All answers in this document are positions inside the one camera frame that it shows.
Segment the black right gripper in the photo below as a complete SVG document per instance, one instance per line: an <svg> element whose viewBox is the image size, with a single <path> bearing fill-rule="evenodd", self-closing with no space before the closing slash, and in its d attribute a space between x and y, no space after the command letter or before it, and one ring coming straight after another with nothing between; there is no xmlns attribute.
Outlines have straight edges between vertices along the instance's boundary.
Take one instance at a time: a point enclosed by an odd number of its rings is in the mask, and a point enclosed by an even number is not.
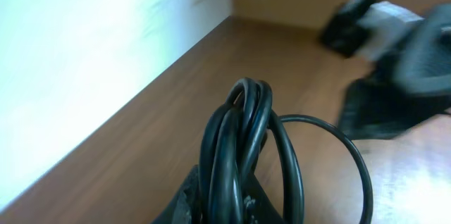
<svg viewBox="0 0 451 224"><path fill-rule="evenodd" d="M337 127L351 140L393 139L450 107L450 5L439 4L374 70L348 85Z"/></svg>

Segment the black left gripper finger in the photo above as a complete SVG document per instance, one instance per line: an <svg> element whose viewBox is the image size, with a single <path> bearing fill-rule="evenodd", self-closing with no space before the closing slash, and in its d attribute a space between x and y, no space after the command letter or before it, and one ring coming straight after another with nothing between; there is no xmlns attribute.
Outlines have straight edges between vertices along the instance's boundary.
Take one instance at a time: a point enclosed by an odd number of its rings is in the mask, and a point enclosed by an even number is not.
<svg viewBox="0 0 451 224"><path fill-rule="evenodd" d="M231 185L231 192L214 188L209 198L201 198L200 173L193 166L167 207L153 220L166 223L261 223L285 221L266 196L254 174L244 187Z"/></svg>

